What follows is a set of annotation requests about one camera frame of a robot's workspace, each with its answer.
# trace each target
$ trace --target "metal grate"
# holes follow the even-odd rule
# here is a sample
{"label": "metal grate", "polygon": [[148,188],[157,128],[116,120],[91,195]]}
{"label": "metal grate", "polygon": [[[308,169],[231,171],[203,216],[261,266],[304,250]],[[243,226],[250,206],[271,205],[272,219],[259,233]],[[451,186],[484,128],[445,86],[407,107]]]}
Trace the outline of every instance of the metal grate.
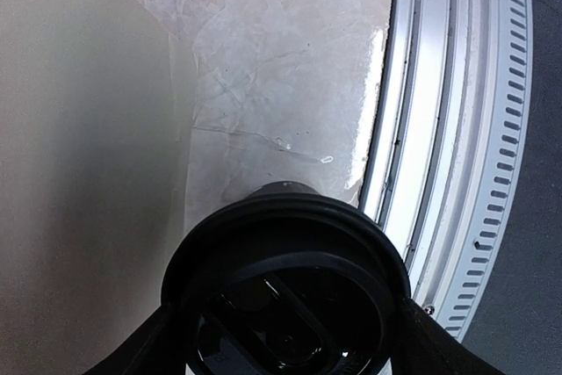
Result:
{"label": "metal grate", "polygon": [[530,0],[500,0],[493,123],[469,236],[437,321],[461,340],[501,244],[515,194],[527,127],[532,60]]}

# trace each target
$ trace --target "metal screw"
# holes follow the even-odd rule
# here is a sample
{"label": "metal screw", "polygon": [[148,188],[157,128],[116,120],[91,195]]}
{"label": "metal screw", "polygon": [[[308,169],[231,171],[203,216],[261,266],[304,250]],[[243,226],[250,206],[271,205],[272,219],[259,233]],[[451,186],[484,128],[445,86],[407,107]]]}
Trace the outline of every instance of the metal screw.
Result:
{"label": "metal screw", "polygon": [[423,310],[429,316],[433,315],[436,312],[436,309],[433,305],[426,305]]}

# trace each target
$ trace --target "aluminum strip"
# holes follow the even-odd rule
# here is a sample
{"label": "aluminum strip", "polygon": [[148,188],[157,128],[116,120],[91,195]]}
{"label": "aluminum strip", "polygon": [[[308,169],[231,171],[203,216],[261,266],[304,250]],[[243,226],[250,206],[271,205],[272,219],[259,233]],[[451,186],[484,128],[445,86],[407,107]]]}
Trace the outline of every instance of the aluminum strip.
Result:
{"label": "aluminum strip", "polygon": [[449,0],[416,0],[414,10],[417,13],[412,31],[407,94],[387,186],[389,194],[380,218],[387,236],[403,256],[418,217],[435,141],[443,89]]}
{"label": "aluminum strip", "polygon": [[427,256],[414,290],[415,300],[433,306],[438,315],[452,283],[455,268],[469,234],[478,199],[486,149],[491,133],[498,51],[498,0],[470,0],[469,48],[465,68],[463,105],[443,206],[435,231],[429,236]]}
{"label": "aluminum strip", "polygon": [[457,146],[458,127],[462,124],[461,107],[465,104],[465,79],[470,48],[479,42],[472,37],[474,32],[471,20],[474,16],[467,13],[471,7],[472,0],[450,0],[447,64],[436,144],[420,215],[406,256],[413,292],[422,276],[441,211],[447,200],[445,193]]}
{"label": "aluminum strip", "polygon": [[380,218],[386,179],[393,159],[406,85],[413,19],[414,0],[393,0],[385,73],[371,141],[371,156],[367,162],[364,186],[359,199],[359,209],[375,221]]}

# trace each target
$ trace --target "white metal frame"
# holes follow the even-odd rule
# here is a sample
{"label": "white metal frame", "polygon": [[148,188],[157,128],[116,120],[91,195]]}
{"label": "white metal frame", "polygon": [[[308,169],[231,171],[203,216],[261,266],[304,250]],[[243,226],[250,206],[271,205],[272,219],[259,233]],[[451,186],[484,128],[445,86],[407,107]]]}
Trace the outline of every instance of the white metal frame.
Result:
{"label": "white metal frame", "polygon": [[[516,35],[509,13],[523,21]],[[360,209],[404,257],[416,301],[435,310],[459,340],[515,194],[529,109],[531,21],[530,0],[394,0]],[[512,67],[514,37],[524,64]],[[507,97],[510,84],[520,103],[506,105],[514,97]],[[511,127],[504,124],[508,108],[520,113],[511,115]],[[517,146],[507,161],[498,159],[504,139]],[[509,188],[501,202],[490,199],[487,186],[498,180]],[[494,223],[494,237],[484,221]]]}

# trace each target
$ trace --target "marble floor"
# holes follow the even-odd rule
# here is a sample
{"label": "marble floor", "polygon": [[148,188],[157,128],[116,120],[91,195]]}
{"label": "marble floor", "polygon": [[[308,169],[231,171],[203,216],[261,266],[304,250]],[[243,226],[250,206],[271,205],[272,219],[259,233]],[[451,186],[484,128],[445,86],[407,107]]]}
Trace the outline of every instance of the marble floor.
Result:
{"label": "marble floor", "polygon": [[357,204],[391,0],[138,1],[198,64],[186,231],[279,180]]}
{"label": "marble floor", "polygon": [[390,4],[0,0],[0,371],[107,356],[263,184],[356,205]]}

